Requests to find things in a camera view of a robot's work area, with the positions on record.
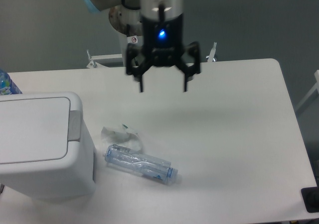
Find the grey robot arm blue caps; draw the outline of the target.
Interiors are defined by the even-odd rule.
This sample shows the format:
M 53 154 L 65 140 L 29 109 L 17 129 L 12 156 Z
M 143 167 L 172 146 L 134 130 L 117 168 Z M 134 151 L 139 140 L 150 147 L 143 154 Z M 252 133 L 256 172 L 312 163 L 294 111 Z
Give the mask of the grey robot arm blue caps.
M 83 0 L 90 12 L 116 12 L 117 31 L 128 38 L 122 52 L 126 74 L 143 85 L 152 66 L 177 67 L 184 74 L 184 90 L 193 75 L 201 72 L 198 42 L 184 45 L 183 0 Z

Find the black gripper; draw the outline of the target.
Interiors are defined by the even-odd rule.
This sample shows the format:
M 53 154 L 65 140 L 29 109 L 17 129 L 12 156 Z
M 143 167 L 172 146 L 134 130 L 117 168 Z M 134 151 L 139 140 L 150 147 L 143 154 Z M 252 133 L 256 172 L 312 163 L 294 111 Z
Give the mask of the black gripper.
M 187 83 L 195 74 L 201 73 L 200 46 L 197 41 L 187 46 L 182 42 L 183 15 L 169 20 L 153 20 L 142 17 L 143 46 L 129 43 L 126 49 L 126 74 L 133 76 L 140 84 L 140 92 L 144 91 L 143 74 L 152 66 L 176 66 L 184 74 L 184 92 Z M 182 55 L 187 53 L 193 58 L 193 63 L 187 65 Z M 143 60 L 136 61 L 141 55 Z

